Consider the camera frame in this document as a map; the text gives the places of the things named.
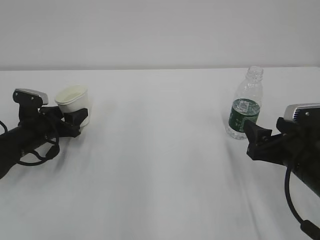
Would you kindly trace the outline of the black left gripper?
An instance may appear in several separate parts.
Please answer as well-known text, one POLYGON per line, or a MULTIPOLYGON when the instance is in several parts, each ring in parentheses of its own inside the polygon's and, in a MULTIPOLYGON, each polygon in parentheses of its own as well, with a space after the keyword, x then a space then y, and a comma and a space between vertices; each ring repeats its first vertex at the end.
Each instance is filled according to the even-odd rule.
POLYGON ((62 113, 59 107, 19 107, 19 125, 50 140, 76 138, 81 134, 81 124, 88 117, 88 109, 62 113))

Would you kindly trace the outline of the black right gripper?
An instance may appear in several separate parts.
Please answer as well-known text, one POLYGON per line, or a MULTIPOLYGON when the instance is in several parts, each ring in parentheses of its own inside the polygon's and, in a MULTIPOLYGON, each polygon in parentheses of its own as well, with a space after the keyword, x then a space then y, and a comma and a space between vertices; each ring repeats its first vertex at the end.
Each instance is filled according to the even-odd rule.
POLYGON ((320 157, 320 122, 305 120, 290 122, 280 117, 276 123, 279 134, 250 120, 243 125, 248 139, 247 155, 254 161, 287 166, 320 157))

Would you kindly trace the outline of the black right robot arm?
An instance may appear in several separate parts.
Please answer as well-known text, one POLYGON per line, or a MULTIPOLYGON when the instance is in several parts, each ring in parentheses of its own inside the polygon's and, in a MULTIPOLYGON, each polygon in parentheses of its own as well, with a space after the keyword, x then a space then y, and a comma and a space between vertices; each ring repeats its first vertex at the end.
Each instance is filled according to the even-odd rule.
POLYGON ((250 120, 244 122, 248 139, 246 154, 253 161, 280 166, 292 164, 292 172, 317 196, 320 195, 320 128, 301 125, 278 118, 279 134, 258 126, 250 120))

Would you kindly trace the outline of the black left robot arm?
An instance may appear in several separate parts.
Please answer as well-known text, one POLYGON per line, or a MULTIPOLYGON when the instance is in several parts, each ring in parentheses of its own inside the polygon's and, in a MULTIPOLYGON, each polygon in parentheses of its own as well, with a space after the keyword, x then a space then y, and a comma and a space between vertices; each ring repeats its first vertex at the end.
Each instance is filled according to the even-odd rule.
POLYGON ((89 116, 87 108, 62 113, 59 107, 41 107, 35 115, 0 135, 0 177, 14 165, 39 166, 60 152, 60 138, 76 138, 89 116))

